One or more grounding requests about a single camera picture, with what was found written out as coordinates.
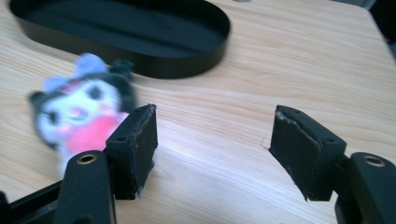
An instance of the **small doll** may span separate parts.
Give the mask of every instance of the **small doll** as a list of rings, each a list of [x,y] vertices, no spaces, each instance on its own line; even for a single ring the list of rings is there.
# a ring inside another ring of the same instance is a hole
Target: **small doll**
[[[50,77],[43,91],[30,95],[35,130],[59,151],[61,175],[78,153],[105,149],[107,138],[134,110],[133,68],[128,61],[116,61],[107,69],[102,59],[84,53],[71,78]]]

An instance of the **wood grain surface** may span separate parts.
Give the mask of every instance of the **wood grain surface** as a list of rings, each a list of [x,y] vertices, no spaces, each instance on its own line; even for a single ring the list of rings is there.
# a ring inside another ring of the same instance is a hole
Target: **wood grain surface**
[[[211,0],[229,16],[224,59],[195,77],[135,76],[155,104],[159,147],[141,199],[119,223],[336,223],[334,202],[306,202],[271,156],[276,105],[304,111],[396,163],[396,66],[370,14],[326,0]],[[27,96],[68,77],[76,55],[26,37],[0,5],[0,190],[13,202],[57,181],[55,151],[33,129]]]

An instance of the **plush toy face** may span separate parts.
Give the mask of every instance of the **plush toy face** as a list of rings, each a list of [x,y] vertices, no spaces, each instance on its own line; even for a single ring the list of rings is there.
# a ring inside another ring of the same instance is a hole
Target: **plush toy face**
[[[108,83],[100,80],[76,81],[61,90],[61,95],[48,99],[37,114],[37,127],[44,140],[55,145],[71,145],[71,137],[79,128],[89,127],[97,119],[107,118],[101,130],[108,136],[114,123],[122,119],[120,111],[120,94]],[[78,152],[83,146],[70,146],[71,152]]]

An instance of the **oval black tray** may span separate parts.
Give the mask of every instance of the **oval black tray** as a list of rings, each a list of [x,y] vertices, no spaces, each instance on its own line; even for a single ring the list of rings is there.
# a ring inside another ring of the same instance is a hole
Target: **oval black tray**
[[[11,0],[26,35],[107,63],[127,59],[137,74],[190,77],[224,56],[231,24],[203,0]]]

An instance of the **plush toy head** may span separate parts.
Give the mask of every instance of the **plush toy head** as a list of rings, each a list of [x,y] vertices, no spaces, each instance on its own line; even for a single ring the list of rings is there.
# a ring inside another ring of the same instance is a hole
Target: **plush toy head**
[[[131,63],[117,61],[107,70],[100,58],[83,54],[71,78],[51,77],[44,91],[30,95],[35,129],[59,150],[62,171],[74,155],[103,150],[107,138],[135,108],[132,69]]]

